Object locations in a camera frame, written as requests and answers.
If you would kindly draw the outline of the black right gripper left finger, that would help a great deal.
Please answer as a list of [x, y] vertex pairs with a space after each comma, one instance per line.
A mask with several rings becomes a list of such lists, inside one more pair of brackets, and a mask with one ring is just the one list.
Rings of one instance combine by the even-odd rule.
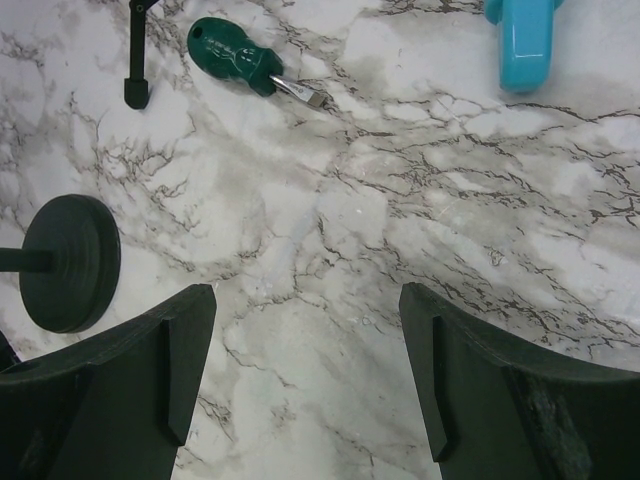
[[211, 286], [1, 372], [4, 479], [168, 479], [213, 334]]

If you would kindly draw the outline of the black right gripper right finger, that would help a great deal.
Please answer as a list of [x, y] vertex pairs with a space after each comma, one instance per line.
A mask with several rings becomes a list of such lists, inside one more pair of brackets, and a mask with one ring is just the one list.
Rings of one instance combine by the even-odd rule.
[[635, 479], [639, 376], [565, 356], [405, 284], [399, 311], [445, 479]]

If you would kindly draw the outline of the black clip microphone stand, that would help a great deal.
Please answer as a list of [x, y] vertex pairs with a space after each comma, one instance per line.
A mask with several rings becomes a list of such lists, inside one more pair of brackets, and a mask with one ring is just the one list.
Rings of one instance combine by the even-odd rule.
[[29, 317], [59, 334], [84, 331], [103, 316], [120, 266], [114, 217], [102, 201], [88, 195], [50, 200], [33, 218], [22, 247], [1, 250], [1, 270], [19, 274]]

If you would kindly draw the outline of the black tripod microphone stand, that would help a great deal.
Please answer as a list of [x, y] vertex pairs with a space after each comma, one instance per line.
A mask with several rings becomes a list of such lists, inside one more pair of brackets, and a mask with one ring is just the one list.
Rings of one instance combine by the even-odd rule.
[[149, 84], [145, 79], [146, 15], [158, 0], [131, 0], [129, 76], [124, 79], [124, 100], [134, 110], [143, 110], [149, 101]]

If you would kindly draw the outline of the blue microphone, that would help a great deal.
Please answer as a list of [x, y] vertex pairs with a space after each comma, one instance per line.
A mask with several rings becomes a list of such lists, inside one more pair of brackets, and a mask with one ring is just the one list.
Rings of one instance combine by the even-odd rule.
[[548, 79], [554, 15], [563, 0], [488, 0], [485, 18], [499, 28], [500, 87], [529, 93]]

